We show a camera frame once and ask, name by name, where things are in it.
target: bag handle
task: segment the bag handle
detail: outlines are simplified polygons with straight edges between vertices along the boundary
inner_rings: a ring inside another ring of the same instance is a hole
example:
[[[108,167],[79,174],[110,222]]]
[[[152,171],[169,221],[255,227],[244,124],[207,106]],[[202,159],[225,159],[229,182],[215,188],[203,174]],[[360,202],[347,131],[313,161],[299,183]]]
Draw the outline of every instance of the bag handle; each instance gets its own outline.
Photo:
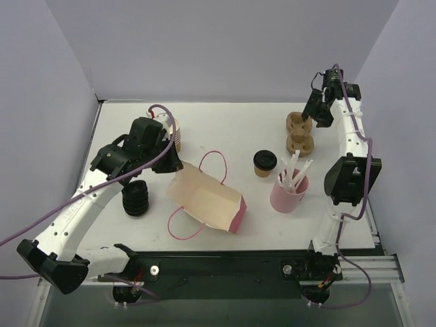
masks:
[[[211,150],[211,151],[207,152],[207,153],[203,156],[202,160],[200,161],[200,165],[198,165],[198,169],[199,169],[201,172],[203,172],[203,171],[202,171],[202,164],[203,164],[203,161],[204,161],[204,159],[205,159],[208,155],[210,155],[211,153],[218,153],[218,154],[221,155],[221,157],[223,158],[224,166],[225,166],[224,178],[223,178],[223,180],[221,181],[221,185],[223,185],[225,179],[227,178],[227,161],[225,160],[225,157],[224,157],[223,153],[219,152],[218,150]]]
[[[211,150],[211,151],[207,152],[207,153],[203,156],[203,158],[201,159],[201,161],[200,161],[200,165],[198,165],[198,170],[201,171],[201,172],[203,172],[203,171],[201,170],[201,166],[202,166],[202,164],[203,164],[204,158],[206,158],[206,156],[207,156],[207,155],[210,155],[211,153],[218,153],[219,155],[221,155],[221,157],[222,157],[223,160],[224,160],[225,174],[224,174],[224,178],[223,178],[223,180],[221,181],[221,185],[223,185],[225,179],[227,178],[227,161],[225,160],[225,157],[224,157],[223,153],[219,152],[218,150]],[[168,218],[168,222],[167,222],[166,227],[167,227],[168,233],[170,233],[170,235],[171,235],[173,238],[175,238],[175,239],[177,239],[177,240],[190,240],[190,239],[193,238],[194,236],[197,236],[198,233],[200,233],[200,232],[204,229],[204,227],[206,226],[206,223],[202,223],[201,227],[200,227],[200,228],[199,228],[195,233],[193,233],[191,236],[188,236],[188,237],[184,237],[184,238],[183,238],[183,237],[178,237],[178,236],[174,235],[174,234],[171,232],[171,227],[170,227],[171,220],[172,220],[172,218],[175,216],[175,214],[176,214],[177,212],[179,212],[180,210],[183,210],[183,209],[184,209],[184,207],[183,207],[183,206],[180,206],[180,207],[178,207],[178,208],[177,208],[177,209],[176,209],[176,210],[175,210],[175,211],[170,215],[170,218]]]

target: screw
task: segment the screw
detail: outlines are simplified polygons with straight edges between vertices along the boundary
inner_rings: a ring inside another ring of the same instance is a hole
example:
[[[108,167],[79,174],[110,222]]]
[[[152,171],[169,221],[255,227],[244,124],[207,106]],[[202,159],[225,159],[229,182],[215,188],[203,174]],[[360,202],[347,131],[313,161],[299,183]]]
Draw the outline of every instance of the screw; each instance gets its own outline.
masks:
[[[159,274],[159,267],[158,266],[151,266],[150,274],[152,276],[157,276]]]
[[[289,264],[283,266],[283,274],[290,275],[292,271],[292,267]]]

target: white wall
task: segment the white wall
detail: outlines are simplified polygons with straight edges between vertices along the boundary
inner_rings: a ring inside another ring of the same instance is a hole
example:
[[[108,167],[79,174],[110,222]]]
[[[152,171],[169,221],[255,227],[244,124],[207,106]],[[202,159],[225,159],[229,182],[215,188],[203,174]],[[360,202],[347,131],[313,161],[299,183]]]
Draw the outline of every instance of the white wall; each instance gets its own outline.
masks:
[[[0,45],[3,240],[72,195],[97,101],[43,0],[1,2]],[[32,273],[18,241],[0,249],[0,275]],[[0,281],[2,327],[24,325],[36,283]]]
[[[353,81],[398,0],[46,0],[100,99],[306,101]]]
[[[436,320],[435,12],[433,0],[400,0],[357,78],[365,129],[384,165],[371,205],[423,327]]]

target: black lid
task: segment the black lid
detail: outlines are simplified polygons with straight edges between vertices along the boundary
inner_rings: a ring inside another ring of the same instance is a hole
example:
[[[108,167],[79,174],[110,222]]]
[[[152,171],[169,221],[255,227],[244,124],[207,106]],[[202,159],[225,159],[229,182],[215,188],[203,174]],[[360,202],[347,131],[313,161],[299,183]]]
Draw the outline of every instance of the black lid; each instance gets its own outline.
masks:
[[[268,150],[258,151],[253,158],[254,165],[260,170],[273,170],[277,165],[277,157]]]

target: paper bag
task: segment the paper bag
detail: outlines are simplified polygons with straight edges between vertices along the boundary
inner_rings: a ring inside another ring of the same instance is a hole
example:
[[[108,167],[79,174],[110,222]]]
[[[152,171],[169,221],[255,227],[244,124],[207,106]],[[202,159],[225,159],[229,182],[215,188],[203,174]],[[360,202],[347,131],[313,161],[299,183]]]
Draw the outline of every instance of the paper bag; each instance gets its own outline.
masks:
[[[247,205],[237,190],[184,162],[167,189],[168,197],[208,227],[236,233]]]

